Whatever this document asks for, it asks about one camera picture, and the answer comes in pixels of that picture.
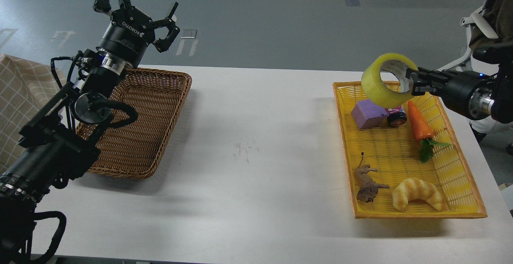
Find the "roll of tape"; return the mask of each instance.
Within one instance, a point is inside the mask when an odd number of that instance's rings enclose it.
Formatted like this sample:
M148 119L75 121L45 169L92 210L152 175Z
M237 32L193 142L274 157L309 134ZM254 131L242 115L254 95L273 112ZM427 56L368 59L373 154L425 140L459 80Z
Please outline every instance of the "roll of tape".
M406 79L406 69L418 70L412 60L402 54L382 54L362 75L363 92L374 104L383 108L395 108L413 98L409 92L409 81ZM389 89L381 79L381 72L392 73L401 84L401 92Z

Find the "gray floor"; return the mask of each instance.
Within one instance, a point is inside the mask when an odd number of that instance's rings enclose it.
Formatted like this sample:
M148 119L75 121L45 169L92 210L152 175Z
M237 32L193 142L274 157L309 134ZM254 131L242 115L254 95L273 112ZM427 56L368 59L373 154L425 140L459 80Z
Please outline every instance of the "gray floor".
M0 0L0 53L41 63L94 49L109 19L94 0ZM174 1L178 26L198 30L164 54L150 47L142 64L361 71L380 54L398 52L418 66L437 69L465 47L462 16L483 0L131 0L154 20ZM114 7L116 0L111 0ZM157 36L164 36L160 31ZM513 182L504 151L511 133L488 135L481 149L497 184ZM120 263L59 259L58 263Z

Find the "circular mount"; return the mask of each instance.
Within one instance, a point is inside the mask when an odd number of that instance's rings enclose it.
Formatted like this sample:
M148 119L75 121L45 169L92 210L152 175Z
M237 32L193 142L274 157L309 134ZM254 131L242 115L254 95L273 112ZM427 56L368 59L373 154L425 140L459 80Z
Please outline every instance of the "circular mount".
M110 108L101 107L93 110L91 105L97 100L106 100L107 98L95 92L88 92L79 96L75 102L75 116L77 119L86 124L98 124L103 122L110 115Z

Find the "orange carrot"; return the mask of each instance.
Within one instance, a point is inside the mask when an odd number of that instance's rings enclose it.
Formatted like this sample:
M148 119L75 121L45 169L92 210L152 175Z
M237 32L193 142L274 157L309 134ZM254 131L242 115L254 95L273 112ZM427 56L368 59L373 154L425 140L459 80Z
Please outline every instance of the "orange carrot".
M449 146L449 143L440 143L433 140L434 132L422 116L417 106L412 101L408 101L408 114L412 123L412 130L416 141L420 142L418 157L425 163L434 156L433 148L438 146Z
M426 122L417 106L411 100L408 101L408 114L417 142L420 142L420 140L433 138L433 130L431 127L429 127L429 124Z

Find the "white table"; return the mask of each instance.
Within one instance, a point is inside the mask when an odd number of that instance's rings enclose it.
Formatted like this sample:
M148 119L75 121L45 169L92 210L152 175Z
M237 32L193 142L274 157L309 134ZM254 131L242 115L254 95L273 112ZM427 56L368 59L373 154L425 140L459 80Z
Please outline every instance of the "white table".
M168 67L192 87L156 174L86 174L39 211L58 255L201 263L508 263L513 220L466 120L448 111L485 203L477 220L356 220L333 82L360 72ZM55 225L37 225L34 253Z

